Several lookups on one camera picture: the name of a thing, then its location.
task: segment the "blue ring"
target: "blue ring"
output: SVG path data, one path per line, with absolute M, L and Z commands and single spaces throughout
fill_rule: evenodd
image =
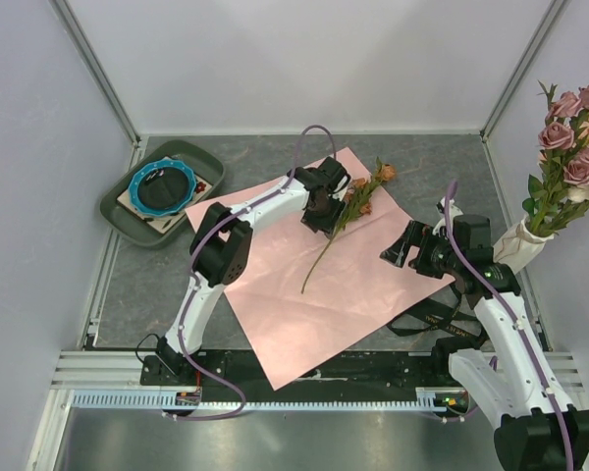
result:
M 179 202 L 176 206 L 170 209 L 152 209 L 148 206 L 145 206 L 139 196 L 137 195 L 137 189 L 139 184 L 142 180 L 144 180 L 151 172 L 159 169 L 177 169 L 181 170 L 187 177 L 187 181 L 189 182 L 189 190 L 187 191 L 186 197 Z M 188 167 L 185 163 L 180 160 L 158 160 L 157 162 L 152 162 L 150 164 L 144 165 L 138 172 L 136 172 L 131 179 L 131 183 L 129 183 L 129 200 L 131 204 L 135 207 L 137 211 L 146 215 L 146 216 L 153 216 L 155 218 L 161 218 L 162 216 L 168 216 L 170 214 L 178 213 L 181 211 L 184 206 L 186 206 L 191 200 L 192 196 L 194 195 L 194 191 L 196 190 L 196 177 L 194 176 L 194 170 Z

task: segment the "orange flower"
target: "orange flower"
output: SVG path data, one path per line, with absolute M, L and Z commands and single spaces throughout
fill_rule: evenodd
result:
M 371 207 L 370 201 L 368 203 L 366 203 L 365 205 L 360 206 L 360 214 L 361 215 L 371 214 L 372 212 L 373 212 L 373 208 Z
M 355 180 L 351 181 L 352 188 L 364 188 L 364 186 L 366 184 L 367 184 L 366 179 L 355 179 Z
M 382 182 L 389 182 L 397 174 L 395 167 L 390 164 L 384 164 L 380 170 L 379 178 Z

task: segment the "white vase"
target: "white vase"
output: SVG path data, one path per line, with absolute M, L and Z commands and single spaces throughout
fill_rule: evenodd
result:
M 548 240 L 554 238 L 554 234 L 548 237 L 538 237 L 526 229 L 528 217 L 515 224 L 500 237 L 493 245 L 493 259 L 496 262 L 509 265 L 513 273 L 519 273 L 523 267 L 539 255 Z

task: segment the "white wall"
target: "white wall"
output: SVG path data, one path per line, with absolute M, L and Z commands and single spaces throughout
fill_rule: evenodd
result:
M 70 0 L 138 131 L 479 130 L 549 0 Z
M 589 0 L 570 2 L 492 135 L 496 173 L 517 220 L 528 173 L 540 176 L 537 134 L 546 105 L 537 79 L 558 83 L 559 93 L 589 83 Z M 528 272 L 550 339 L 573 352 L 589 392 L 589 213 L 548 243 Z
M 130 144 L 47 0 L 0 1 L 0 471 L 24 468 Z

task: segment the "flower stem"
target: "flower stem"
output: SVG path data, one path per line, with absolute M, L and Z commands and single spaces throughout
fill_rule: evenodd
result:
M 335 231 L 332 234 L 332 236 L 327 241 L 327 244 L 325 245 L 325 247 L 323 248 L 323 250 L 321 251 L 321 253 L 318 255 L 318 257 L 316 257 L 316 260 L 314 261 L 314 264 L 312 265 L 312 268 L 310 268 L 310 271 L 307 272 L 307 276 L 305 277 L 305 280 L 303 280 L 303 286 L 301 287 L 301 294 L 303 294 L 303 292 L 305 291 L 305 285 L 307 285 L 307 281 L 310 279 L 310 276 L 312 275 L 312 272 L 316 268 L 316 265 L 318 265 L 318 262 L 321 261 L 321 258 L 323 258 L 323 255 L 325 255 L 325 252 L 327 252 L 327 249 L 330 248 L 330 245 L 332 244 L 332 242 L 336 238 L 337 233 L 338 233 L 338 231 Z

